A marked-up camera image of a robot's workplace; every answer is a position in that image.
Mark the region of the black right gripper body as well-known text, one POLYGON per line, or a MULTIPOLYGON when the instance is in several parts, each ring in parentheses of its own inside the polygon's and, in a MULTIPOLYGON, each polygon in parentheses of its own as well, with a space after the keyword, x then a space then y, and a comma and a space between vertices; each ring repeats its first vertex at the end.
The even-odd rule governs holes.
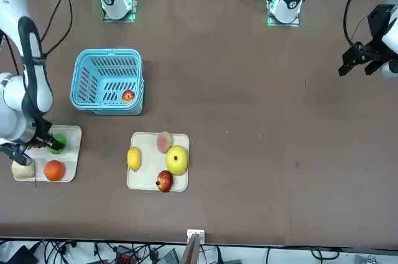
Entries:
POLYGON ((50 129, 53 125, 52 122, 45 120, 44 118, 34 118, 35 123, 35 135, 32 140, 33 143, 50 143, 52 135, 50 129))

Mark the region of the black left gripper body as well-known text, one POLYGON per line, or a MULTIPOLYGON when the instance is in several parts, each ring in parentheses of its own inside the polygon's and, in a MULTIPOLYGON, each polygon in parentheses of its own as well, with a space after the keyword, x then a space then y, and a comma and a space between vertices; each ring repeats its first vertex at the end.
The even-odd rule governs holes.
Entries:
POLYGON ((366 57, 383 57, 396 52, 396 6, 379 4, 368 15, 369 30, 372 39, 362 45, 366 57))

